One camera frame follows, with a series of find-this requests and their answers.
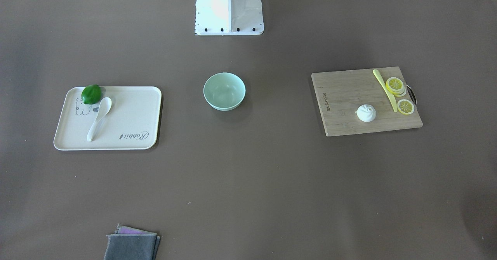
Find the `white ceramic spoon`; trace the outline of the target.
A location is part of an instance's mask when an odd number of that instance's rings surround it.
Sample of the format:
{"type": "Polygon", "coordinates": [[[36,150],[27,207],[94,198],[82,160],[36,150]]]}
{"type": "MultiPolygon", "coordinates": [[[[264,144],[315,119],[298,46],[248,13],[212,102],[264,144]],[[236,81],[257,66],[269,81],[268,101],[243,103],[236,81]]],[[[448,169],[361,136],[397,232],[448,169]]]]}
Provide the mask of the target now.
{"type": "Polygon", "coordinates": [[[91,142],[94,139],[94,136],[96,134],[96,131],[97,131],[99,124],[107,116],[107,114],[110,112],[112,105],[113,105],[113,101],[110,97],[104,97],[101,100],[97,116],[96,116],[94,122],[92,123],[92,126],[89,129],[89,132],[87,133],[86,140],[88,142],[91,142]]]}

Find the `mint green bowl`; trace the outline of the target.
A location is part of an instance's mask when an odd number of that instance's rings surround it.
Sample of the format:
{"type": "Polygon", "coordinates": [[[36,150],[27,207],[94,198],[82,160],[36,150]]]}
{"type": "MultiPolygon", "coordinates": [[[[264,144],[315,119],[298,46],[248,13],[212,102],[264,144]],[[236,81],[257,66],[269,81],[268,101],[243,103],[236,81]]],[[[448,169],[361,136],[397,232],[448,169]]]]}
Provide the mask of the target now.
{"type": "Polygon", "coordinates": [[[233,73],[221,72],[207,79],[203,87],[206,102],[219,111],[237,108],[246,95],[243,80],[233,73]]]}

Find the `bamboo cutting board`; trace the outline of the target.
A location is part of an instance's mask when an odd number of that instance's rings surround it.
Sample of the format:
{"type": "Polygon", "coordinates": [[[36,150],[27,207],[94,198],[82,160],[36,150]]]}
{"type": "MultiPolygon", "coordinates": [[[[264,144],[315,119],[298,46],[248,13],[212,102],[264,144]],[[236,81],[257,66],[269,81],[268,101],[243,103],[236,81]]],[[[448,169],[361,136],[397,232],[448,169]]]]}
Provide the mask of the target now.
{"type": "Polygon", "coordinates": [[[423,126],[417,111],[410,115],[394,112],[371,68],[313,73],[311,78],[328,137],[423,126]],[[364,122],[357,117],[356,111],[362,105],[371,105],[376,110],[373,121],[364,122]]]}

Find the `cream rabbit print tray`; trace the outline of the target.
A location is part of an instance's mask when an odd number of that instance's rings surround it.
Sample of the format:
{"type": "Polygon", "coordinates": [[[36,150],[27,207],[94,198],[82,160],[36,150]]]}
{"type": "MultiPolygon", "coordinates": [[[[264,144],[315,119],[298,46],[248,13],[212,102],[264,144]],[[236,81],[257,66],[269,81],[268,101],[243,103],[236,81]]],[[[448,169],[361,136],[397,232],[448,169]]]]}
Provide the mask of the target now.
{"type": "Polygon", "coordinates": [[[159,88],[103,86],[102,96],[112,100],[112,107],[92,141],[87,141],[87,134],[99,104],[84,104],[82,90],[83,87],[74,87],[65,97],[54,137],[57,150],[146,150],[156,143],[162,107],[159,88]]]}

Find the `yellow plastic knife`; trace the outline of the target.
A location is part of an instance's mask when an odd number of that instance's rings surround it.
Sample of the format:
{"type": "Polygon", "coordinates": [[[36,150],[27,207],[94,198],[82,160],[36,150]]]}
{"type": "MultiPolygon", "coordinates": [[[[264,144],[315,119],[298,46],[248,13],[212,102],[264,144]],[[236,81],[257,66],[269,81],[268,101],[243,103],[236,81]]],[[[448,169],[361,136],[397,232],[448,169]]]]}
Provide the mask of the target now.
{"type": "Polygon", "coordinates": [[[383,77],[381,76],[379,70],[373,69],[372,72],[373,72],[375,78],[377,79],[377,81],[380,83],[381,87],[383,88],[383,90],[384,90],[387,98],[389,99],[393,111],[395,113],[397,113],[398,112],[398,106],[396,104],[396,98],[394,97],[394,95],[393,95],[392,92],[390,92],[389,90],[387,90],[386,82],[384,81],[383,77]]]}

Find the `stacked lemon slices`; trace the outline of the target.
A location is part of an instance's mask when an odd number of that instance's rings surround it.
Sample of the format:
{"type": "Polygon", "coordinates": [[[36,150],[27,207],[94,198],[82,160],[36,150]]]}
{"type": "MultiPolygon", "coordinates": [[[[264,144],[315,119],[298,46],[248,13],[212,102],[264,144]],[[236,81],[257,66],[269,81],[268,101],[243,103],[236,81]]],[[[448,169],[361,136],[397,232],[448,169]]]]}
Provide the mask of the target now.
{"type": "Polygon", "coordinates": [[[387,90],[394,95],[394,97],[403,97],[405,96],[407,90],[405,85],[401,79],[396,77],[390,77],[386,81],[387,90]]]}

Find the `single lemon slice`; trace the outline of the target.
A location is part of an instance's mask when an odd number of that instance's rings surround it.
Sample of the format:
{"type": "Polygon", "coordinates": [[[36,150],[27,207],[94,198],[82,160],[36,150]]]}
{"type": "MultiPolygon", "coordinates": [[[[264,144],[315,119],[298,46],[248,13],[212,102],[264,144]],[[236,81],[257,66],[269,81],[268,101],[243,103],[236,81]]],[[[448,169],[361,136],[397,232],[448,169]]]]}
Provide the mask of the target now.
{"type": "Polygon", "coordinates": [[[400,99],[396,103],[398,112],[403,115],[411,115],[415,112],[415,104],[408,99],[400,99]]]}

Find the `grey folded cloth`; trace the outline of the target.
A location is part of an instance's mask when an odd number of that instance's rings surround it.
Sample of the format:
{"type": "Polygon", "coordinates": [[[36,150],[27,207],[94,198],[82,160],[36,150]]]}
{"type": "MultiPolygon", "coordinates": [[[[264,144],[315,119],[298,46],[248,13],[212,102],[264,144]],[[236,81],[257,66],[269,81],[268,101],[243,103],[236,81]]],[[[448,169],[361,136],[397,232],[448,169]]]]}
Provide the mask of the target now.
{"type": "Polygon", "coordinates": [[[143,230],[146,234],[117,234],[117,225],[113,234],[107,235],[105,260],[155,260],[161,237],[157,233],[143,230]]]}

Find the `purple folded cloth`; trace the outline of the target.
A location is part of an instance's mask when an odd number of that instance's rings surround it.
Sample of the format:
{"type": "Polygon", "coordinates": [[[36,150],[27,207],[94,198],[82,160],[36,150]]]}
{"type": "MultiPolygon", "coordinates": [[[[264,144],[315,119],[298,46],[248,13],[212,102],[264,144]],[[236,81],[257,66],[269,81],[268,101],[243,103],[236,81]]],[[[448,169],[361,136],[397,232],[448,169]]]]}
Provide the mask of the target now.
{"type": "Polygon", "coordinates": [[[130,228],[130,227],[120,227],[116,233],[117,234],[146,234],[146,232],[144,232],[143,230],[130,228]]]}

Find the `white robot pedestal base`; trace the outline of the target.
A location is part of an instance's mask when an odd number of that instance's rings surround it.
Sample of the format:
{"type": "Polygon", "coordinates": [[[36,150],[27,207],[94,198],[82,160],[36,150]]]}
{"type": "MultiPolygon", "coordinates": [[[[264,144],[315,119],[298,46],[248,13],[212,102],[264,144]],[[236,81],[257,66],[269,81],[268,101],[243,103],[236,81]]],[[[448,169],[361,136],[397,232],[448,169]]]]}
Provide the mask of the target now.
{"type": "Polygon", "coordinates": [[[194,34],[247,36],[264,33],[262,0],[196,0],[194,34]]]}

